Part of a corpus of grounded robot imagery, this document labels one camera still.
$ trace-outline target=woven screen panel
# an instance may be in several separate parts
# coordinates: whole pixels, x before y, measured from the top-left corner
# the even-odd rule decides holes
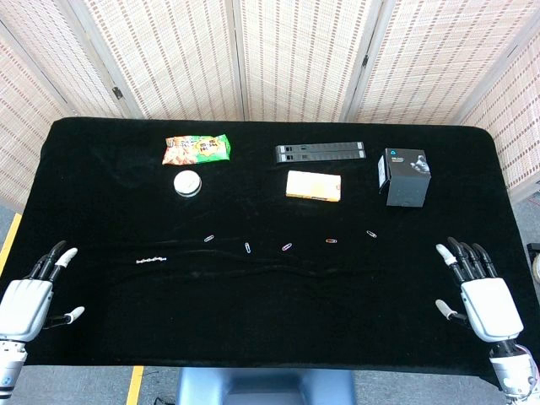
[[[0,201],[22,212],[41,145],[65,108],[0,36]]]
[[[397,0],[357,122],[446,124],[539,0]]]
[[[371,4],[241,1],[250,119],[336,121]]]
[[[53,0],[0,0],[0,19],[80,115],[122,117]]]
[[[146,118],[240,120],[225,0],[85,0]]]
[[[540,171],[540,32],[463,120],[494,138],[506,186]]]

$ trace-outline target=paper clip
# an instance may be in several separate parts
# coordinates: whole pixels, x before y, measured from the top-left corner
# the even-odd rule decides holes
[[[148,259],[141,259],[141,260],[136,260],[135,261],[135,264],[142,264],[142,263],[149,263],[149,262],[164,262],[166,261],[167,258],[166,257],[152,257],[152,258],[148,258]]]

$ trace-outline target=yellow tape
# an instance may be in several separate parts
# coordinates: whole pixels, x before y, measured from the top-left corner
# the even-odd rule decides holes
[[[8,260],[8,254],[11,250],[11,245],[14,243],[15,235],[17,234],[17,229],[19,228],[21,218],[20,213],[15,214],[13,221],[11,222],[11,226],[9,227],[6,240],[3,242],[2,251],[0,251],[0,276],[2,275],[3,267]]]
[[[141,382],[143,381],[144,367],[136,365],[133,367],[132,382],[129,383],[126,405],[137,405],[138,393],[141,391]]]

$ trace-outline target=table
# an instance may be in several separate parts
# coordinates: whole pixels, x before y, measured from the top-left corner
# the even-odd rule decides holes
[[[165,138],[221,133],[230,162],[161,164]],[[274,163],[278,144],[341,141],[364,142],[367,159]],[[387,207],[378,194],[385,147],[425,150],[432,179],[423,208]],[[187,168],[202,178],[192,199],[173,188]],[[342,201],[285,197],[288,170],[341,175]],[[203,242],[208,235],[215,239]],[[442,298],[463,310],[435,251],[448,235],[488,250],[525,324],[519,340],[540,355],[537,300],[485,131],[67,118],[43,146],[0,287],[59,240],[79,248],[50,314],[86,312],[42,332],[27,364],[491,375],[488,347],[435,309]],[[167,260],[135,264],[147,257]]]

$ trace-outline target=gray floor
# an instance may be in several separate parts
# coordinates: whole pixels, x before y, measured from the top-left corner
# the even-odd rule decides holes
[[[540,198],[516,204],[514,215],[523,243],[540,242]],[[0,207],[0,241],[12,218],[13,213]],[[11,403],[122,404],[126,403],[131,373],[131,367],[24,367]],[[174,402],[177,381],[176,368],[145,367],[138,403],[153,405],[156,397]],[[355,386],[358,405],[505,403],[496,387],[477,377],[357,371]]]

